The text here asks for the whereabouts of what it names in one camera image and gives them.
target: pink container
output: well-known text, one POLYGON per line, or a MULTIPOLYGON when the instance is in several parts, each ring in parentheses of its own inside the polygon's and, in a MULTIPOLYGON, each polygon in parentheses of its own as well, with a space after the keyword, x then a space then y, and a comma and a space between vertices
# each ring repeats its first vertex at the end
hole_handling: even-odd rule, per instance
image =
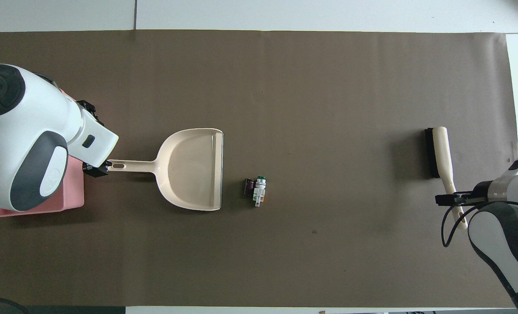
POLYGON ((63 182, 50 198, 33 209, 24 212, 0 208, 0 217, 30 215, 33 213, 60 212, 84 205, 83 161, 69 156, 63 182))

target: brush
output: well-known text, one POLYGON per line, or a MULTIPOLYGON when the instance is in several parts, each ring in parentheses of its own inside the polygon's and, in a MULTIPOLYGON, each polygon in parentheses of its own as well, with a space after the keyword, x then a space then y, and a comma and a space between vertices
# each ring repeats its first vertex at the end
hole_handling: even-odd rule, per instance
MULTIPOLYGON (((424 134, 428 149, 430 173, 436 179, 441 178, 447 194, 454 194, 457 189, 453 181, 453 161, 451 159, 447 128, 442 126, 428 128, 425 129, 424 134)), ((453 219, 456 221, 464 213, 464 208, 460 206, 455 207, 451 213, 453 213, 453 219)), ((463 218, 458 227, 460 229, 468 228, 466 218, 463 218)))

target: pink tray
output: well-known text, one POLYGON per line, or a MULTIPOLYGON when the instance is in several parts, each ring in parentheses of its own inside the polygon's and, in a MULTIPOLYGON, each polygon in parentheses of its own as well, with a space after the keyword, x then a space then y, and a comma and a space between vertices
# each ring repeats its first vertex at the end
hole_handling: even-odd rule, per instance
POLYGON ((0 217, 60 212, 82 205, 84 205, 83 162, 69 156, 63 182, 54 195, 46 199, 44 203, 24 212, 0 208, 0 217))

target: beige dustpan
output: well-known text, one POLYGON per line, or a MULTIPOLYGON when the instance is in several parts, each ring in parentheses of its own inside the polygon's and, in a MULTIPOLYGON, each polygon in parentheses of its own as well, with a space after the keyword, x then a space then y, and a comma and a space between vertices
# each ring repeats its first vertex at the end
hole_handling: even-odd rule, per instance
POLYGON ((188 129, 170 135, 153 161, 111 159, 109 171, 154 173, 170 203, 197 211, 221 208, 223 133, 188 129))

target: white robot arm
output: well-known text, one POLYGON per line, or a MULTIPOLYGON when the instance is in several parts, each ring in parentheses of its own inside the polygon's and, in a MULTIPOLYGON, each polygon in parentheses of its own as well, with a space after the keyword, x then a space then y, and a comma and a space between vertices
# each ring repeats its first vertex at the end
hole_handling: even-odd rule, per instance
POLYGON ((468 225, 470 243, 518 309, 518 159, 498 179, 478 183, 473 191, 460 194, 437 195, 436 202, 476 205, 478 212, 468 225))
POLYGON ((68 155, 100 167, 117 140, 47 80, 0 64, 0 208, 41 204, 59 187, 68 155))

